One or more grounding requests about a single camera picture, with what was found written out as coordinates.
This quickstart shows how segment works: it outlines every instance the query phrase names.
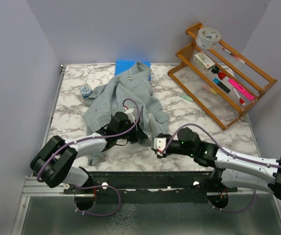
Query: red and white marker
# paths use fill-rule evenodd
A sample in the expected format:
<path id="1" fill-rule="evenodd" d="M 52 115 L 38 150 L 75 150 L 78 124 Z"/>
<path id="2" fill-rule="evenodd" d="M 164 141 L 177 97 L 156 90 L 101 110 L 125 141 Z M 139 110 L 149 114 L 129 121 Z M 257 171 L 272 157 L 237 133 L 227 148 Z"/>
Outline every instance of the red and white marker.
<path id="1" fill-rule="evenodd" d="M 238 94 L 237 90 L 235 89 L 235 87 L 233 87 L 232 89 L 233 89 L 233 91 L 235 92 L 237 98 L 239 99 L 240 104 L 244 106 L 244 105 L 245 105 L 245 102 L 244 102 L 244 100 L 239 96 L 239 94 Z"/>

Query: wooden frame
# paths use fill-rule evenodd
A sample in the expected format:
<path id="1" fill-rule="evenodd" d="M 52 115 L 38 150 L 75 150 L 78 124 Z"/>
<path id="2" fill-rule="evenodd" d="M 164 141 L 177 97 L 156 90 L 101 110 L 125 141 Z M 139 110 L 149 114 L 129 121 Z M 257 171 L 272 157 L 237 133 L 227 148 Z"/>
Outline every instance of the wooden frame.
<path id="1" fill-rule="evenodd" d="M 168 72 L 168 75 L 172 77 L 174 81 L 176 81 L 185 92 L 223 129 L 226 130 L 230 126 L 232 126 L 234 123 L 236 123 L 238 120 L 240 120 L 245 114 L 247 114 L 252 107 L 265 95 L 265 93 L 277 82 L 276 79 L 273 79 L 271 76 L 266 74 L 263 70 L 258 68 L 254 63 L 249 61 L 246 57 L 244 57 L 242 54 L 237 52 L 233 47 L 228 45 L 223 40 L 219 41 L 219 44 L 228 49 L 230 52 L 232 52 L 234 55 L 239 57 L 241 60 L 245 62 L 246 65 L 248 65 L 252 70 L 254 70 L 256 73 L 258 73 L 261 77 L 263 77 L 266 81 L 268 81 L 268 84 L 264 87 L 260 87 L 256 82 L 254 82 L 252 79 L 250 79 L 244 72 L 242 72 L 239 68 L 237 68 L 235 65 L 233 65 L 229 60 L 224 58 L 221 54 L 219 54 L 214 49 L 209 49 L 208 51 L 211 52 L 213 56 L 209 56 L 220 68 L 220 70 L 226 74 L 227 77 L 233 79 L 238 84 L 240 84 L 242 87 L 244 87 L 248 93 L 253 95 L 255 97 L 254 100 L 252 100 L 246 107 L 242 107 L 238 102 L 231 99 L 221 88 L 219 88 L 217 85 L 215 85 L 205 74 L 196 67 L 192 62 L 191 58 L 193 56 L 194 51 L 201 52 L 202 50 L 196 45 L 196 36 L 198 34 L 198 30 L 203 28 L 204 26 L 201 23 L 194 24 L 187 28 L 186 34 L 190 35 L 193 38 L 193 41 L 188 46 L 182 48 L 178 52 L 176 52 L 176 56 L 181 59 L 181 63 L 176 66 L 175 68 L 171 69 Z M 225 65 L 227 65 L 229 68 L 231 68 L 236 74 L 238 74 L 244 81 L 246 81 L 252 89 L 256 90 L 259 95 L 256 95 L 254 92 L 252 92 L 248 87 L 246 87 L 239 79 L 235 78 L 234 76 L 230 75 L 224 68 L 222 68 L 216 61 L 217 59 L 221 60 Z M 191 68 L 196 74 L 198 74 L 209 86 L 211 86 L 220 96 L 222 96 L 236 111 L 238 112 L 238 117 L 236 117 L 233 121 L 231 121 L 229 124 L 224 125 L 185 85 L 174 75 L 175 72 L 183 69 L 184 67 Z"/>

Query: wall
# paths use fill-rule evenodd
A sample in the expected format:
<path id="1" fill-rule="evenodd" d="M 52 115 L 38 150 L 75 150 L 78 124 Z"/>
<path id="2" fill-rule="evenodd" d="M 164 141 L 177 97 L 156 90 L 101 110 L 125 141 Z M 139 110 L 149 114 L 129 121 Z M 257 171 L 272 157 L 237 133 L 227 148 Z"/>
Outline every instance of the wall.
<path id="1" fill-rule="evenodd" d="M 281 1 L 273 0 L 243 54 L 278 79 L 250 112 L 260 151 L 268 158 L 281 156 Z"/>
<path id="2" fill-rule="evenodd" d="M 26 0 L 63 64 L 178 62 L 201 21 L 243 50 L 270 0 Z"/>
<path id="3" fill-rule="evenodd" d="M 24 0 L 0 0 L 0 235 L 11 234 L 60 66 Z"/>

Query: marble table top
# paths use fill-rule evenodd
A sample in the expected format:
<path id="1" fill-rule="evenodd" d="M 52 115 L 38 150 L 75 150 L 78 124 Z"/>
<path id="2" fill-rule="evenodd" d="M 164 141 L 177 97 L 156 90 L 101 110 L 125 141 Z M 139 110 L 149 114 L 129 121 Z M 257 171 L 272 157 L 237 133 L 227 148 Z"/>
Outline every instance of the marble table top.
<path id="1" fill-rule="evenodd" d="M 208 130 L 218 142 L 231 150 L 257 156 L 257 149 L 253 135 L 247 121 L 243 118 L 232 127 L 223 131 L 195 102 L 189 102 L 180 97 L 184 91 L 167 75 L 174 65 L 152 65 L 151 84 L 154 97 L 160 100 L 163 110 L 170 115 L 169 133 L 186 123 L 196 123 Z M 62 82 L 57 106 L 50 128 L 49 138 L 60 135 L 64 139 L 75 139 L 86 135 L 86 123 L 83 114 L 88 107 L 83 103 L 79 89 L 89 85 L 92 89 L 107 84 L 114 76 L 114 64 L 99 65 L 68 65 Z M 193 87 L 199 85 L 200 79 L 190 69 L 180 72 L 184 81 Z M 201 88 L 198 93 L 209 102 L 212 107 L 218 107 L 219 95 L 211 97 L 210 92 Z M 216 114 L 222 120 L 229 121 L 232 111 L 224 108 L 216 109 Z M 201 130 L 192 127 L 202 140 L 210 139 Z M 115 146 L 104 152 L 104 157 L 91 165 L 87 158 L 81 157 L 73 166 L 83 166 L 88 171 L 189 171 L 211 170 L 196 164 L 188 156 L 171 155 L 164 159 L 157 159 L 150 147 L 139 143 Z"/>

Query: pink highlighter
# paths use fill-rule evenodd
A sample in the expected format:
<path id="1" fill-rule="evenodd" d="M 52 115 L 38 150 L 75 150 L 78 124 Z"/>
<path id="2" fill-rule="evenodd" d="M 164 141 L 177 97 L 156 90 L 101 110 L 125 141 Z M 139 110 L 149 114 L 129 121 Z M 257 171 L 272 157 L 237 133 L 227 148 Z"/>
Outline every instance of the pink highlighter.
<path id="1" fill-rule="evenodd" d="M 235 82 L 233 79 L 229 79 L 229 83 L 231 83 L 236 89 L 238 89 L 240 92 L 242 92 L 242 94 L 244 96 L 246 96 L 246 98 L 248 98 L 250 101 L 252 101 L 253 99 L 255 99 L 254 96 L 252 96 L 251 94 L 248 93 L 248 91 L 243 88 L 241 85 L 239 85 L 237 82 Z"/>

